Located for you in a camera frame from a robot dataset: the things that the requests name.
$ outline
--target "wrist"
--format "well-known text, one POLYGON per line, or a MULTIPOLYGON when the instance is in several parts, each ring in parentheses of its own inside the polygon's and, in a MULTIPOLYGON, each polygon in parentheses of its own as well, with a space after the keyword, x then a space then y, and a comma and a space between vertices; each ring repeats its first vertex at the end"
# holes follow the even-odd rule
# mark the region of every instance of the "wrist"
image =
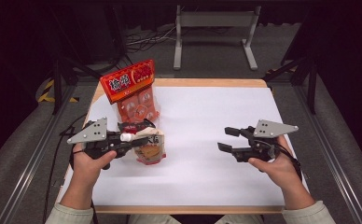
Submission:
POLYGON ((94 185, 96 184, 96 179, 92 180, 91 178, 87 178, 85 175, 73 173, 71 177, 70 186, 78 189, 93 189, 94 185))
POLYGON ((93 187, 81 184, 71 178, 70 185, 65 192, 60 204, 77 210, 85 210, 91 208, 91 195, 93 187))
POLYGON ((306 189, 297 174, 289 174, 278 186, 282 191, 295 191, 306 189))
POLYGON ((286 210, 298 210, 309 207, 315 203, 309 191, 298 181, 293 185, 282 188, 286 210))

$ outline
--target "sleeve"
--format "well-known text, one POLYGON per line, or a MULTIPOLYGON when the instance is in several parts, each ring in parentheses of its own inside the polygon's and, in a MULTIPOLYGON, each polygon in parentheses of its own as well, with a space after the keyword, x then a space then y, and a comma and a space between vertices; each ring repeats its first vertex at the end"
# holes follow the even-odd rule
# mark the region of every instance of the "sleeve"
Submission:
POLYGON ((282 214, 287 224, 335 223, 322 201, 318 201, 310 207, 299 210, 283 210, 282 214))
POLYGON ((62 224, 90 224, 93 218, 93 209, 76 210, 56 203, 53 207, 46 224, 62 223, 62 224))

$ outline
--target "wooden table edge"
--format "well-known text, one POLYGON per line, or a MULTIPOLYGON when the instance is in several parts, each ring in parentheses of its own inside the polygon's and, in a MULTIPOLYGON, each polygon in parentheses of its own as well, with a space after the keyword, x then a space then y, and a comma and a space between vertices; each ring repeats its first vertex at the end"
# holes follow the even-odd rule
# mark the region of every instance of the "wooden table edge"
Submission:
MULTIPOLYGON (((239 78, 156 78, 154 87, 246 87, 267 88, 262 79, 239 78)), ((99 83, 92 97, 94 104, 104 95, 99 83)), ((104 214, 278 214, 283 206, 115 206, 95 205, 104 214)))
POLYGON ((279 214, 284 207, 278 206, 127 206, 127 205, 95 205, 97 213, 102 214, 195 214, 195 215, 225 215, 225 214, 279 214))
MULTIPOLYGON (((246 78, 155 78, 154 87, 246 87, 266 88, 263 79, 246 78)), ((99 83, 93 94, 91 103, 104 95, 103 86, 99 83)))

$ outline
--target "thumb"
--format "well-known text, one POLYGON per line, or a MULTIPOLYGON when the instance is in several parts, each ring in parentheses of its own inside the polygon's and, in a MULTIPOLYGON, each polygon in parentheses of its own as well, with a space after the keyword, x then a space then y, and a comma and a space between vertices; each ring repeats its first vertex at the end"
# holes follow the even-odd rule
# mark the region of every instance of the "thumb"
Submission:
POLYGON ((102 157, 97 159, 98 165, 101 168, 105 167, 109 162, 111 162, 117 156, 117 152, 110 150, 109 152, 105 153, 102 157))
POLYGON ((250 158, 248 162, 253 165, 259 171, 265 172, 268 169, 268 163, 257 158, 250 158))

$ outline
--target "metal frame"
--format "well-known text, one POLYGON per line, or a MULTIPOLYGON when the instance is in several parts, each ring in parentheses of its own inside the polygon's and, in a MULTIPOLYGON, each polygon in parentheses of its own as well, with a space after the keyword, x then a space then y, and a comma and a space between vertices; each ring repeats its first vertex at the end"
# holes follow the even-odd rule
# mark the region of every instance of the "metal frame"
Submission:
MULTIPOLYGON (((65 99, 70 99, 70 97, 73 95, 75 88, 76 87, 74 86, 67 86, 65 94, 63 96, 63 102, 66 102, 65 99)), ((41 139, 39 140, 32 157, 27 163, 26 168, 21 174, 18 184, 14 188, 12 195, 7 201, 7 205, 5 206, 3 212, 0 215, 1 224, 11 223, 12 218, 15 216, 16 211, 21 204, 21 200, 23 199, 24 194, 29 188, 31 181, 35 176, 35 172, 38 169, 38 166, 45 155, 48 143, 50 141, 50 136, 52 135, 54 128, 58 124, 59 119, 62 117, 65 108, 66 104, 61 104, 58 113, 53 114, 52 118, 50 118, 49 124, 47 125, 43 135, 41 136, 41 139)))
POLYGON ((345 200, 350 213, 353 216, 354 222, 362 224, 362 205, 355 195, 355 191, 353 190, 349 178, 341 168, 341 163, 339 162, 335 151, 324 134, 320 122, 318 121, 317 117, 312 114, 310 107, 305 103, 307 96, 304 93, 303 88, 297 86, 294 88, 294 90, 299 98, 300 103, 303 105, 303 109, 309 117, 311 124, 313 125, 315 133, 320 140, 323 155, 336 183, 338 184, 341 195, 343 196, 343 199, 345 200))
POLYGON ((177 6, 176 11, 176 41, 174 53, 174 70, 181 69, 182 55, 182 39, 181 27, 202 27, 202 26, 223 26, 223 27, 249 27, 248 37, 242 39, 242 45, 251 70, 257 70, 257 62, 251 50, 251 42, 257 27, 260 7, 256 7, 255 11, 240 11, 240 12, 191 12, 181 11, 181 7, 177 6))

